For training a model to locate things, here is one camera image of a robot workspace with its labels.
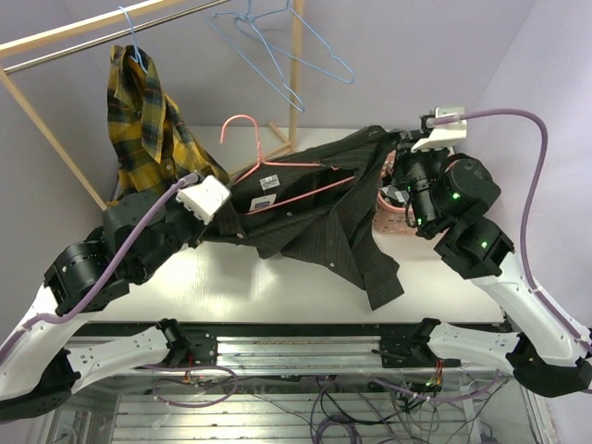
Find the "dark green striped shirt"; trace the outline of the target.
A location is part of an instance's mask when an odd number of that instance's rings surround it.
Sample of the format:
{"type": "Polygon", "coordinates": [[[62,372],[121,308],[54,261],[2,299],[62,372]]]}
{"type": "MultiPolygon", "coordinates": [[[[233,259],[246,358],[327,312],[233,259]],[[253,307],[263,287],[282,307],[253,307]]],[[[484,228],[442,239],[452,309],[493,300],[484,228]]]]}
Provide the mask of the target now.
{"type": "MultiPolygon", "coordinates": [[[[345,138],[277,160],[320,161],[342,168],[355,180],[316,197],[285,207],[247,216],[250,201],[263,193],[258,182],[242,182],[230,188],[230,199],[216,214],[205,241],[254,247],[263,259],[277,254],[322,265],[364,290],[376,310],[404,293],[397,276],[399,265],[382,253],[372,234],[376,212],[378,176],[388,154],[394,150],[390,131],[373,125],[345,138]]],[[[312,185],[333,180],[336,173],[306,176],[290,191],[310,190],[312,185]]]]}

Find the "pink hanger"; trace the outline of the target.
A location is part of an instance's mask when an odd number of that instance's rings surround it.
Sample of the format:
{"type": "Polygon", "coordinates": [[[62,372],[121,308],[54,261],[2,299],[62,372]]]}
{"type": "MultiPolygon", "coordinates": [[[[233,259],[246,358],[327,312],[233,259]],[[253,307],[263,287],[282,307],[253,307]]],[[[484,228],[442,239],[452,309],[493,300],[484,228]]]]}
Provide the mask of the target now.
{"type": "Polygon", "coordinates": [[[262,148],[260,126],[254,117],[247,114],[236,114],[227,118],[220,130],[220,143],[225,142],[228,128],[237,120],[246,120],[252,124],[256,157],[252,166],[238,173],[232,180],[232,186],[238,186],[242,182],[257,181],[258,187],[263,193],[261,196],[251,199],[249,210],[245,215],[254,216],[289,204],[295,204],[304,199],[316,197],[325,191],[332,191],[342,185],[350,184],[355,180],[354,174],[346,175],[342,168],[326,165],[320,161],[289,162],[266,158],[262,148]],[[330,179],[327,182],[312,185],[310,190],[302,192],[290,191],[288,194],[281,196],[282,192],[287,190],[287,187],[296,185],[300,179],[304,179],[306,176],[318,179],[318,174],[322,175],[327,172],[336,173],[337,176],[333,180],[330,179]]]}

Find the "blue hanger checkered shirt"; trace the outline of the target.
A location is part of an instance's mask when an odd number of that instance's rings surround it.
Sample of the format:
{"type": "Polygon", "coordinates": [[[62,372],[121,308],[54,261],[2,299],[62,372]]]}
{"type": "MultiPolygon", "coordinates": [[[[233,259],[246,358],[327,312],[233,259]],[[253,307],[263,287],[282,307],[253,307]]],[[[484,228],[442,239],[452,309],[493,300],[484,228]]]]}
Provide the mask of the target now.
{"type": "Polygon", "coordinates": [[[292,110],[303,112],[304,103],[290,86],[288,73],[260,24],[265,13],[274,15],[283,9],[272,8],[276,1],[264,1],[263,9],[255,4],[240,1],[239,6],[206,15],[204,21],[292,110]]]}

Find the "blue wire hanger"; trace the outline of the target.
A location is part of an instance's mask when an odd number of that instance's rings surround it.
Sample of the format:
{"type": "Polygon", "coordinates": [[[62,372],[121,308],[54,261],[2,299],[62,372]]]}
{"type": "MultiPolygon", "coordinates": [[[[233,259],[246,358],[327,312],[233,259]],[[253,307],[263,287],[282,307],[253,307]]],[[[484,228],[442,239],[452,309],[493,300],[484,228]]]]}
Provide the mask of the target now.
{"type": "Polygon", "coordinates": [[[277,6],[265,12],[254,12],[253,1],[247,2],[247,10],[243,16],[234,19],[234,25],[237,30],[248,38],[260,43],[274,59],[274,56],[285,56],[290,62],[298,63],[305,68],[309,68],[327,78],[337,82],[352,85],[355,80],[354,72],[351,66],[340,57],[332,46],[323,38],[322,35],[304,18],[303,1],[283,1],[281,6],[277,6]],[[270,37],[267,37],[263,25],[267,19],[273,16],[285,15],[289,18],[290,29],[295,32],[291,36],[291,42],[294,47],[284,48],[280,43],[273,43],[270,37]],[[307,37],[311,37],[313,47],[318,46],[321,52],[328,58],[327,62],[317,62],[304,53],[304,43],[307,37]]]}

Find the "black white checkered shirt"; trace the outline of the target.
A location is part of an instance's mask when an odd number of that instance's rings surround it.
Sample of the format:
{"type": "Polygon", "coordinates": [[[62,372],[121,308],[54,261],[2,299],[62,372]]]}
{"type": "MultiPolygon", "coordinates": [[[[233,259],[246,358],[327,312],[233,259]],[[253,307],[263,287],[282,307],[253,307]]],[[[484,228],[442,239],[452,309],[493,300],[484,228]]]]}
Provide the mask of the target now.
{"type": "Polygon", "coordinates": [[[384,186],[380,189],[380,196],[383,201],[393,207],[403,208],[409,199],[409,192],[399,189],[393,185],[384,186]]]}

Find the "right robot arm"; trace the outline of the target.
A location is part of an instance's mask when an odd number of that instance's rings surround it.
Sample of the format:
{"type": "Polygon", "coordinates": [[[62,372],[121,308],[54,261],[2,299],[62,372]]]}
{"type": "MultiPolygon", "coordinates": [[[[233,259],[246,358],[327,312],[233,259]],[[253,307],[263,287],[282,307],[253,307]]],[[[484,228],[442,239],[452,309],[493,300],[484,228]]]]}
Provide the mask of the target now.
{"type": "Polygon", "coordinates": [[[485,214],[500,196],[486,167],[440,142],[420,149],[418,130],[393,132],[392,182],[409,193],[417,236],[438,242],[442,262],[486,293],[516,325],[510,333],[425,319],[407,345],[418,365],[437,358],[483,364],[537,395],[556,398],[591,387],[590,330],[570,319],[543,290],[533,289],[512,240],[485,214]]]}

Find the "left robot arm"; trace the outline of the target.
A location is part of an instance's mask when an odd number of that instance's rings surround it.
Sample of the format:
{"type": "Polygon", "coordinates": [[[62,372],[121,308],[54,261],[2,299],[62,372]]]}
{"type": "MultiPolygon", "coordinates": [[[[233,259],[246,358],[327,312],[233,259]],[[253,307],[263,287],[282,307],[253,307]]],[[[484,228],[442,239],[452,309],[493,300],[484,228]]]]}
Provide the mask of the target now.
{"type": "Polygon", "coordinates": [[[136,193],[104,213],[103,225],[66,248],[45,272],[29,311],[1,346],[1,420],[44,415],[98,381],[134,367],[207,363],[208,341],[175,319],[104,344],[70,338],[130,285],[147,282],[183,246],[194,247],[228,191],[192,186],[157,198],[136,193]]]}

